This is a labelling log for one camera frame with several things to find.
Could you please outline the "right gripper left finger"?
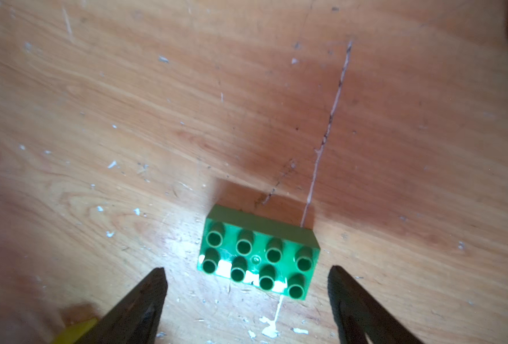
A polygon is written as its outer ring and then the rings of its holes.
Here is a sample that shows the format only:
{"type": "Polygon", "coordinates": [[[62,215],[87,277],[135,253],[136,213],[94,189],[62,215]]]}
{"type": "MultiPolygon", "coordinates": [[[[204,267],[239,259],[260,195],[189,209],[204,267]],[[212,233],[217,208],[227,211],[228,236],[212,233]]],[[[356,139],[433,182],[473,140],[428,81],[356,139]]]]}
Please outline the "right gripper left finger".
{"type": "Polygon", "coordinates": [[[78,343],[154,343],[167,296],[165,269],[153,269],[78,343]]]}

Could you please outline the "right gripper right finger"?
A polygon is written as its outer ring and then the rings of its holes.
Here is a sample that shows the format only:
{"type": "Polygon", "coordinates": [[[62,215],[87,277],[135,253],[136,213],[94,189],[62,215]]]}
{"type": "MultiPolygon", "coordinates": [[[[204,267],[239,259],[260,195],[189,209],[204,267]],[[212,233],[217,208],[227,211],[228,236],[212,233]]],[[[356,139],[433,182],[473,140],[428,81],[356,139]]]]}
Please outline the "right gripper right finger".
{"type": "Polygon", "coordinates": [[[327,289],[341,343],[420,343],[344,268],[334,265],[327,289]]]}

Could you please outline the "yellow lego brick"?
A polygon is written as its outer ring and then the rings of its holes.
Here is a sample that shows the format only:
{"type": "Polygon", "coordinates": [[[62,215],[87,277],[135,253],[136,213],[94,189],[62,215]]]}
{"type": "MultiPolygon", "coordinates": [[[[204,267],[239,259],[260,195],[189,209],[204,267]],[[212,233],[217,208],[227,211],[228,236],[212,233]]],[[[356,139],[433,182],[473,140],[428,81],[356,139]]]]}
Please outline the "yellow lego brick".
{"type": "Polygon", "coordinates": [[[97,318],[92,318],[84,322],[73,324],[58,334],[51,344],[74,344],[87,332],[89,332],[98,322],[99,320],[97,318]]]}

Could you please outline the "dark green lego brick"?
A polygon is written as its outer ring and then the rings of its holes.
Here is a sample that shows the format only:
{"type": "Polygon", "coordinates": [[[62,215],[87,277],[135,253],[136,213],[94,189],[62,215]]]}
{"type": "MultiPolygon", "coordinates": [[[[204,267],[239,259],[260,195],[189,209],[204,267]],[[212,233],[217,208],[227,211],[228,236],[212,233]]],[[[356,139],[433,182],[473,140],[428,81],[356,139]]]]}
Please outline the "dark green lego brick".
{"type": "Polygon", "coordinates": [[[197,268],[305,300],[320,252],[311,229],[215,205],[205,219],[197,268]]]}

